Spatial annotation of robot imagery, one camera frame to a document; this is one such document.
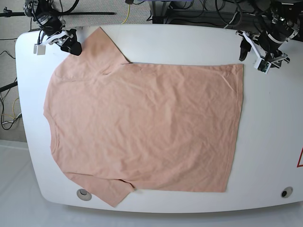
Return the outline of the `grey robot base frame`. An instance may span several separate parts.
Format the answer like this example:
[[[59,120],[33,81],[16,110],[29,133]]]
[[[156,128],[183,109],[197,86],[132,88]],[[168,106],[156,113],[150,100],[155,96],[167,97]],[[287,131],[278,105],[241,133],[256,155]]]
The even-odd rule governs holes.
[[[153,24],[164,24],[167,22],[167,11],[171,3],[175,4],[179,9],[185,9],[188,4],[191,6],[193,0],[148,0],[151,12],[151,21]]]

